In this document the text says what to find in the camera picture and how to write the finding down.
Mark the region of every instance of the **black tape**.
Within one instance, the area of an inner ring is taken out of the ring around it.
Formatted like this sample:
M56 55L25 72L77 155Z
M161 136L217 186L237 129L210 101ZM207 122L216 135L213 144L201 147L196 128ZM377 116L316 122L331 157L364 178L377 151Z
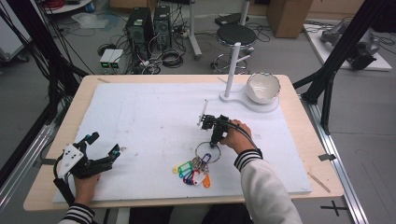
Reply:
M43 160L41 161L41 164L42 164L42 165L54 165L55 162L56 162L55 159L43 159Z
M326 160L333 161L333 160L337 159L333 154L331 154L331 155L323 154L318 157L321 161L326 161Z
M332 206L321 206L321 209L333 209L335 211L335 214L339 217L340 214L338 213L338 210L348 210L347 207L337 207L335 206L335 202L332 201Z

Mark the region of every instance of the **person's arm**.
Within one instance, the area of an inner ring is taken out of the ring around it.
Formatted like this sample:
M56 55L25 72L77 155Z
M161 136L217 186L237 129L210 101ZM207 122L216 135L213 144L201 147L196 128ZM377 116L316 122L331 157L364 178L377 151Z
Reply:
M69 207L66 215L59 224L91 224L95 213L89 207L95 195L95 187L100 175L85 179L75 179L76 199Z
M233 120L251 136L249 127ZM241 172L247 210L255 223L303 223L282 182L248 139L234 128L220 141L235 150L234 166Z

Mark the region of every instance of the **black stool seat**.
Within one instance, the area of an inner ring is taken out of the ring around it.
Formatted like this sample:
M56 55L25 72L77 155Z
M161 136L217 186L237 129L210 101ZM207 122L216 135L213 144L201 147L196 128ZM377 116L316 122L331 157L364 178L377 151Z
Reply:
M241 47L249 47L256 41L256 34L244 25L225 24L218 29L217 39L224 45L240 42Z

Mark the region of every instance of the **human hand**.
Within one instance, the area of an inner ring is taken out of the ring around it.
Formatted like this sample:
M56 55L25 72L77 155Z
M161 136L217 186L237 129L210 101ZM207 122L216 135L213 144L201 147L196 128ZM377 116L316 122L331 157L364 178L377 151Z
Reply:
M249 136L251 136L251 130L245 123L242 123L237 119L231 120L231 123L238 125L240 128L245 130ZM232 148L238 155L245 150L254 148L254 146L242 133L232 127L228 128L227 136L223 138L220 143Z
M89 206L93 196L95 195L96 184L100 179L99 175L93 175L88 178L79 179L74 176L76 186L76 199L75 203L81 203Z

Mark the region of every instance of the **stool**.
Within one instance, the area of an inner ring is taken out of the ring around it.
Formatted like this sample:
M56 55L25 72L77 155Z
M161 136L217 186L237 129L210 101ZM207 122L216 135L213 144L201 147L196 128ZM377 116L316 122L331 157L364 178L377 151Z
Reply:
M220 54L211 64L211 66L214 69L214 72L228 74L235 43L241 43L240 49L249 49L256 41L256 34L254 33L254 31L244 25L225 24L218 29L216 33L216 39L221 45L229 48L230 53ZM226 60L223 60L222 58L224 56L228 56L228 58ZM237 72L237 74L248 74L248 63L245 60L241 63L243 63L244 66L240 66L239 64L237 64L235 67L235 71L236 69L241 71Z

